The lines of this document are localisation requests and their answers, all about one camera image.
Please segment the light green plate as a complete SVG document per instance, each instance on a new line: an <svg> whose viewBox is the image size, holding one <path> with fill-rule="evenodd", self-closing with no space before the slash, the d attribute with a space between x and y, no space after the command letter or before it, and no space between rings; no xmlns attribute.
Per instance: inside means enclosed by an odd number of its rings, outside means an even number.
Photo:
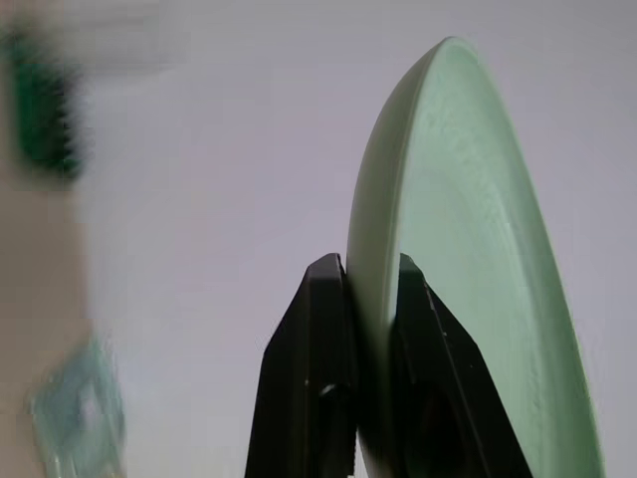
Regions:
<svg viewBox="0 0 637 478"><path fill-rule="evenodd" d="M578 339L515 129L483 61L457 37L394 88L354 191L346 273L372 478L397 478L388 357L401 254L477 343L533 476L606 478Z"/></svg>

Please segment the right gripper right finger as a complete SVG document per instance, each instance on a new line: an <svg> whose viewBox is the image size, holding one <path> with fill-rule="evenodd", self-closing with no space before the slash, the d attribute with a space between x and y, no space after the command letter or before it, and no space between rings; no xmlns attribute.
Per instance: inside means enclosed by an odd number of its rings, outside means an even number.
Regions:
<svg viewBox="0 0 637 478"><path fill-rule="evenodd" d="M477 344L406 254L390 349L400 478L533 478Z"/></svg>

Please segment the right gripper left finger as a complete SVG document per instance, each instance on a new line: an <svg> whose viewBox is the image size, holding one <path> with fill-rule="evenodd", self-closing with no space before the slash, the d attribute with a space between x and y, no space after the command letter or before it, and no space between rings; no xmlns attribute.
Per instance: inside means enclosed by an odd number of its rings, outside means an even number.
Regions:
<svg viewBox="0 0 637 478"><path fill-rule="evenodd" d="M358 366L338 254L308 265L260 368L244 478L352 478Z"/></svg>

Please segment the light green bagged dustpan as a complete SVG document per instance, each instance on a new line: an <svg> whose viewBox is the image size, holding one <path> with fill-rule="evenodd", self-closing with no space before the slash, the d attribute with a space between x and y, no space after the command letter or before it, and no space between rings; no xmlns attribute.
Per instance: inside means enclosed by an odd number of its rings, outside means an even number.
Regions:
<svg viewBox="0 0 637 478"><path fill-rule="evenodd" d="M99 340L90 338L54 369L29 409L47 478L125 478L123 402Z"/></svg>

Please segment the green screwdriver bit set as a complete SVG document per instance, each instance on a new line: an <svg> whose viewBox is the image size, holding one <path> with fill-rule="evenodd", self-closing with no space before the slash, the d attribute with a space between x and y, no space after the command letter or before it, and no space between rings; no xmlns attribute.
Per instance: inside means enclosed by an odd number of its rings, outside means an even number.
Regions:
<svg viewBox="0 0 637 478"><path fill-rule="evenodd" d="M25 25L0 37L16 142L25 168L73 182L84 171L80 72Z"/></svg>

